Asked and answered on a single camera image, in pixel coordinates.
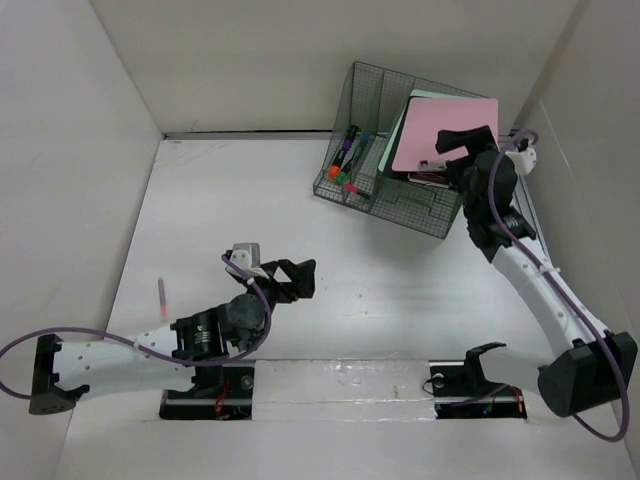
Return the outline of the pink clipboard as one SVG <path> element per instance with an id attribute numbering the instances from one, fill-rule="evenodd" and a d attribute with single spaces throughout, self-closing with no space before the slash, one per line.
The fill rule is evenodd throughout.
<path id="1" fill-rule="evenodd" d="M 414 91 L 401 114 L 386 167 L 394 174 L 417 172 L 420 163 L 457 160 L 467 154 L 459 147 L 441 155 L 440 131 L 467 131 L 487 126 L 498 139 L 499 102 L 495 98 L 432 97 Z"/>

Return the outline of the black clipboard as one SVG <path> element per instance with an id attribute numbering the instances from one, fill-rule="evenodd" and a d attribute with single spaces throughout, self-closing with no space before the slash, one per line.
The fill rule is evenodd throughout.
<path id="1" fill-rule="evenodd" d="M 440 130 L 451 127 L 453 107 L 458 99 L 409 98 L 400 130 L 383 174 L 406 179 L 412 173 L 440 173 L 447 156 L 437 153 L 435 143 Z"/>

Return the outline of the green clipboard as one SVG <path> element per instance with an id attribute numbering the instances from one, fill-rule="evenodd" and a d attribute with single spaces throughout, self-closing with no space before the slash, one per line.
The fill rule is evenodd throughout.
<path id="1" fill-rule="evenodd" d="M 409 97 L 410 98 L 412 98 L 412 97 L 420 97 L 420 98 L 428 98 L 428 99 L 469 99 L 469 96 L 438 93 L 438 92 L 422 90 L 422 89 L 416 89 L 416 88 L 411 90 L 411 93 L 409 94 Z M 400 111 L 399 115 L 397 116 L 397 118 L 395 120 L 393 128 L 390 131 L 387 144 L 385 146 L 385 149 L 383 151 L 383 154 L 381 156 L 381 159 L 380 159 L 380 162 L 379 162 L 379 165 L 378 165 L 378 171 L 380 173 L 383 173 L 385 171 L 387 161 L 391 157 L 391 150 L 392 150 L 393 144 L 395 142 L 396 136 L 399 133 L 400 123 L 401 123 L 401 120 L 402 120 L 402 118 L 403 118 L 403 116 L 404 116 L 404 114 L 406 112 L 408 103 L 409 103 L 409 101 L 405 102 L 402 110 Z"/>

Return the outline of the pink highlighter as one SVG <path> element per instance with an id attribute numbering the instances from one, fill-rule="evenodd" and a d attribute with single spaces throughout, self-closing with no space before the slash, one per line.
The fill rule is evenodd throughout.
<path id="1" fill-rule="evenodd" d="M 352 194 L 355 194 L 359 197 L 362 197 L 364 199 L 369 200 L 371 198 L 371 195 L 369 193 L 366 193 L 364 191 L 362 191 L 361 189 L 359 189 L 358 187 L 356 187 L 355 185 L 351 184 L 351 183 L 345 183 L 344 184 L 344 188 Z"/>

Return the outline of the green highlighter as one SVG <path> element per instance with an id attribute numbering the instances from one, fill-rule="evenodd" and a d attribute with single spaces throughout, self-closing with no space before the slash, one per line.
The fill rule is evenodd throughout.
<path id="1" fill-rule="evenodd" d="M 359 158 L 361 157 L 361 154 L 362 154 L 361 149 L 356 150 L 354 154 L 351 156 L 351 158 L 343 165 L 343 167 L 341 168 L 341 170 L 339 171 L 339 173 L 335 178 L 335 181 L 338 184 L 343 184 L 346 181 L 346 178 L 349 172 L 351 171 L 354 164 L 359 160 Z"/>

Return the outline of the orange highlighter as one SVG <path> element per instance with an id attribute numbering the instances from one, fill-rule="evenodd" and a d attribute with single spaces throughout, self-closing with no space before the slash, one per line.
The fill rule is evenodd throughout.
<path id="1" fill-rule="evenodd" d="M 346 155 L 347 155 L 347 151 L 345 151 L 344 149 L 339 149 L 336 152 L 328 169 L 328 177 L 330 179 L 336 178 L 337 175 L 340 173 L 341 167 Z"/>

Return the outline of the purple highlighter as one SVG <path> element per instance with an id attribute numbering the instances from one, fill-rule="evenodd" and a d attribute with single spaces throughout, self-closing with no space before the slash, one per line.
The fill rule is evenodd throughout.
<path id="1" fill-rule="evenodd" d="M 359 133 L 359 127 L 357 125 L 351 125 L 343 138 L 341 143 L 341 150 L 344 152 L 348 152 L 351 149 L 352 143 Z"/>

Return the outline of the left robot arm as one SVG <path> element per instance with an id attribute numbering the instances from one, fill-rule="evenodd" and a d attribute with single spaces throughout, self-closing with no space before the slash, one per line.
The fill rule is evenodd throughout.
<path id="1" fill-rule="evenodd" d="M 266 341 L 275 307 L 310 299 L 316 262 L 288 259 L 259 264 L 248 250 L 221 257 L 226 272 L 245 292 L 172 323 L 122 337 L 70 342 L 63 329 L 37 337 L 29 413 L 63 413 L 78 402 L 146 390 L 216 394 L 222 369 L 257 351 Z"/>

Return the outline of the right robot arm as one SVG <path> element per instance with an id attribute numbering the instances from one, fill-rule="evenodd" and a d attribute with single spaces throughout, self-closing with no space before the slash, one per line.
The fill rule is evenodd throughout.
<path id="1" fill-rule="evenodd" d="M 612 332 L 584 306 L 512 205 L 519 177 L 536 165 L 536 142 L 536 133 L 525 131 L 500 149 L 486 126 L 437 134 L 435 149 L 462 198 L 472 242 L 519 294 L 551 350 L 535 356 L 500 342 L 475 347 L 466 353 L 462 381 L 475 395 L 501 384 L 537 393 L 561 418 L 615 400 L 627 406 L 635 340 Z"/>

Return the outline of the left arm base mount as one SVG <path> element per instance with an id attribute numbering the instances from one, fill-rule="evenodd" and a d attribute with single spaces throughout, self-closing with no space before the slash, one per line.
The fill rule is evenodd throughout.
<path id="1" fill-rule="evenodd" d="M 196 392 L 165 390 L 159 417 L 170 421 L 239 421 L 250 420 L 253 408 L 255 365 L 242 360 L 220 367 L 212 379 L 212 389 Z"/>

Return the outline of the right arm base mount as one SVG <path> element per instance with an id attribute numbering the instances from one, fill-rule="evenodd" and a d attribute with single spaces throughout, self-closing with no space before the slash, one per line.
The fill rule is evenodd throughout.
<path id="1" fill-rule="evenodd" d="M 463 360 L 429 362 L 429 377 L 421 389 L 434 400 L 437 420 L 527 419 L 522 391 L 484 376 L 480 356 L 498 347 L 504 344 L 475 347 Z"/>

